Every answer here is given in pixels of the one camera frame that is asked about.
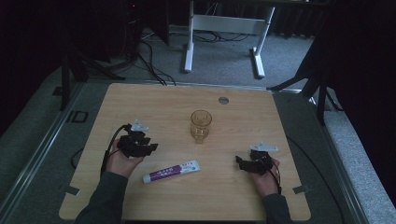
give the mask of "white metal leg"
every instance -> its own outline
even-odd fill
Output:
[[[186,62],[184,70],[186,72],[192,71],[192,54],[194,53],[194,43],[192,42],[194,32],[194,2],[190,1],[190,21],[189,21],[189,44],[187,46]]]
[[[256,63],[257,74],[259,77],[265,77],[262,66],[262,46],[271,24],[274,14],[274,7],[270,7],[265,20],[252,20],[243,18],[228,18],[206,15],[194,15],[194,2],[190,1],[190,24],[189,24],[189,43],[187,46],[187,55],[184,70],[192,71],[192,54],[194,43],[192,42],[194,30],[205,30],[215,32],[228,32],[239,34],[260,35],[257,48],[253,48],[253,57]]]
[[[267,37],[268,28],[270,27],[271,19],[274,15],[274,10],[275,8],[271,7],[269,13],[267,13],[267,17],[265,18],[265,25],[263,26],[263,30],[260,35],[259,44],[257,45],[257,48],[253,48],[254,61],[256,63],[257,75],[259,77],[265,77],[264,68],[262,65],[262,56],[260,55],[260,53],[262,52],[262,46],[264,45],[265,37]]]

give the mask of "metal bracket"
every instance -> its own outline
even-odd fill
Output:
[[[309,188],[307,185],[302,185],[300,187],[294,188],[294,193],[298,194],[298,193],[307,193],[309,191],[311,191],[312,189]]]
[[[134,121],[131,127],[131,131],[134,132],[146,132],[149,130],[148,126],[143,125],[138,119]]]
[[[268,143],[260,142],[256,146],[250,146],[255,151],[279,151],[279,148]]]
[[[66,186],[66,185],[61,185],[61,186],[58,188],[58,190],[59,190],[60,192],[69,193],[69,194],[72,194],[72,195],[74,195],[74,196],[77,196],[77,195],[79,194],[79,189],[73,188],[73,187],[71,187],[71,186]]]

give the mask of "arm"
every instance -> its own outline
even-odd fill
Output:
[[[276,167],[279,166],[280,162],[273,159],[274,166],[271,172],[275,175],[276,179],[279,179],[279,174],[276,171]],[[286,202],[286,198],[279,194],[276,181],[274,177],[266,173],[265,175],[258,175],[249,173],[253,180],[257,191],[262,197],[262,204],[265,207],[267,215],[267,222],[270,224],[276,223],[293,223],[290,218],[289,207]]]
[[[121,222],[122,203],[128,178],[143,160],[143,157],[128,159],[118,151],[114,141],[106,171],[91,196],[89,204],[78,214],[75,223],[117,223]]]

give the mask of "empty glass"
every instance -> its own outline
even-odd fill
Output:
[[[202,144],[209,134],[212,116],[205,110],[196,110],[191,114],[191,136],[195,143]]]

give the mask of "white tube cap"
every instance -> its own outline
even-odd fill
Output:
[[[149,175],[143,175],[143,183],[147,184],[151,182],[151,178],[149,177]]]

